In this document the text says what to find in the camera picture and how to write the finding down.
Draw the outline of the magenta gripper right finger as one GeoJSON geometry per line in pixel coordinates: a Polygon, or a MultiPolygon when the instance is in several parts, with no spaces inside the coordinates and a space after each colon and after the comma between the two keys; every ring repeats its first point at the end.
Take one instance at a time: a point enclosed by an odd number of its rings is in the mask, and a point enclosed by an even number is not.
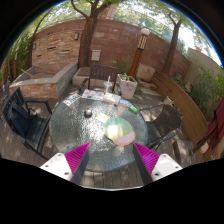
{"type": "Polygon", "coordinates": [[[134,143],[133,154],[144,185],[153,182],[151,174],[159,160],[159,155],[147,147],[134,143]]]}

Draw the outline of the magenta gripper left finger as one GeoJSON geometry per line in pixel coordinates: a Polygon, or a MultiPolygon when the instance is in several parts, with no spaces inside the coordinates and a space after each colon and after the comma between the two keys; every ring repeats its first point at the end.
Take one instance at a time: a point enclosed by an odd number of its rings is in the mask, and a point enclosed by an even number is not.
{"type": "Polygon", "coordinates": [[[91,155],[91,143],[88,142],[65,154],[66,161],[72,171],[71,182],[79,185],[91,155]]]}

